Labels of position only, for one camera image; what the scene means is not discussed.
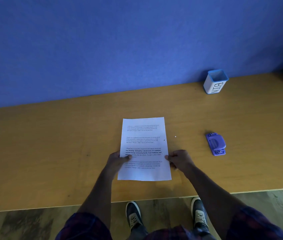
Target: forearm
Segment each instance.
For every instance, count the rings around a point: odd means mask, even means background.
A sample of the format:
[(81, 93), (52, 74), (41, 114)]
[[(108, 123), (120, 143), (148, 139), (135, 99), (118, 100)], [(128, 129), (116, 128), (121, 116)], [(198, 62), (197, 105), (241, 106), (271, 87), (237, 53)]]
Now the forearm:
[(195, 165), (190, 166), (185, 176), (201, 198), (215, 230), (226, 239), (232, 218), (245, 204), (213, 182)]
[(97, 216), (110, 229), (111, 185), (114, 173), (104, 168), (91, 193), (77, 212), (88, 212)]

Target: person's left hand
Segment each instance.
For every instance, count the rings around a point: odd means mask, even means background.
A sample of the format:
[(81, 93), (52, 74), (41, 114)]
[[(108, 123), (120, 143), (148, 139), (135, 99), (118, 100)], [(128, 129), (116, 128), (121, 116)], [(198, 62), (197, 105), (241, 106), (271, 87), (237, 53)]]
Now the person's left hand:
[(126, 157), (119, 157), (120, 152), (114, 152), (111, 153), (108, 157), (105, 170), (108, 173), (111, 173), (113, 177), (115, 176), (116, 173), (120, 170), (124, 162), (129, 161), (132, 158), (132, 155), (128, 155)]

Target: hand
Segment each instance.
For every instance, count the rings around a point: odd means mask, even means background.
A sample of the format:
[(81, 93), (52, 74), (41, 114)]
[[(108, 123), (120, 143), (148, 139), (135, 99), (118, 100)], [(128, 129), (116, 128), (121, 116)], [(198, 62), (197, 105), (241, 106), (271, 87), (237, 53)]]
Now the hand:
[(132, 155), (126, 157), (119, 157), (119, 155), (120, 152), (111, 153), (104, 168), (104, 170), (113, 177), (118, 173), (124, 162), (127, 162), (132, 158)]
[(169, 155), (166, 155), (165, 158), (170, 162), (171, 166), (175, 169), (179, 169), (183, 173), (185, 173), (189, 167), (195, 166), (186, 150), (173, 151), (169, 153)]

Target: sleeve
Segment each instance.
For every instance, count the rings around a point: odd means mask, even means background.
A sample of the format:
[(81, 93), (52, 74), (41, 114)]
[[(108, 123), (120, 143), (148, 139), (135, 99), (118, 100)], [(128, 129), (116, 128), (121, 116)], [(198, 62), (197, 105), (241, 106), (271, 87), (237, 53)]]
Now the sleeve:
[(272, 224), (259, 211), (246, 206), (234, 216), (226, 239), (279, 240), (283, 239), (283, 230)]
[(56, 240), (112, 240), (106, 225), (90, 213), (75, 213), (65, 223)]

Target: shoe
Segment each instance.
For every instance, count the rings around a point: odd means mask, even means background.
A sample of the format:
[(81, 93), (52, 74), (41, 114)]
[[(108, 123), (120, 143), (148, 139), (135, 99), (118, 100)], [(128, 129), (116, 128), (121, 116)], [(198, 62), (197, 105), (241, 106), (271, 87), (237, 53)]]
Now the shoe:
[(126, 205), (126, 217), (130, 226), (130, 231), (133, 228), (137, 228), (139, 225), (143, 225), (141, 221), (140, 210), (136, 202), (130, 201)]
[(207, 212), (203, 206), (203, 202), (199, 197), (194, 197), (190, 205), (191, 216), (193, 217), (194, 228), (200, 228), (203, 231), (208, 231)]

